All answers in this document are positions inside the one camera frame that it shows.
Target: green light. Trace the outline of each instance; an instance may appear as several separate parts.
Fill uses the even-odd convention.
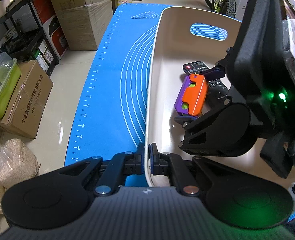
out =
[[[279,97],[280,97],[281,99],[283,99],[284,102],[286,102],[286,95],[285,95],[285,94],[280,93],[280,94],[279,94]]]

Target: white logo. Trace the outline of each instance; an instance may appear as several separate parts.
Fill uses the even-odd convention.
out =
[[[152,192],[152,190],[150,190],[149,188],[146,188],[145,190],[143,190],[143,193],[150,194]]]

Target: blue mat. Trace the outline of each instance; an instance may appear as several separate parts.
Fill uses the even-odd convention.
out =
[[[119,152],[136,151],[144,142],[153,41],[161,12],[169,6],[137,3],[116,10],[85,81],[65,166],[94,155],[108,160]],[[200,23],[191,32],[218,40],[227,36],[223,29]],[[133,175],[126,185],[147,183],[145,176]]]

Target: beige plastic bin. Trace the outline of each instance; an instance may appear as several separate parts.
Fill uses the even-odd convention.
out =
[[[190,32],[191,25],[195,23],[225,29],[228,36],[223,41],[196,36]],[[151,175],[150,160],[147,158],[148,144],[155,142],[159,152],[179,154],[186,160],[192,158],[178,148],[184,130],[174,122],[174,117],[177,116],[174,102],[185,77],[182,65],[200,60],[212,68],[218,60],[225,57],[226,49],[234,45],[240,25],[237,20],[200,9],[169,7],[162,12],[154,40],[147,100],[144,163],[145,176],[150,187],[168,186],[169,180],[165,176]],[[231,86],[227,77],[221,80],[228,88]],[[258,139],[250,151],[239,157],[210,158],[289,189],[295,181],[295,168],[287,179],[278,177],[259,156],[264,142],[264,139]]]

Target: black remote control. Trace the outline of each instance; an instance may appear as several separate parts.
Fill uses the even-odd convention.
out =
[[[202,74],[203,71],[209,69],[202,61],[195,61],[183,65],[183,70],[187,75]],[[218,104],[222,104],[228,94],[228,88],[220,79],[208,82],[208,93],[206,95],[206,103],[213,108]]]

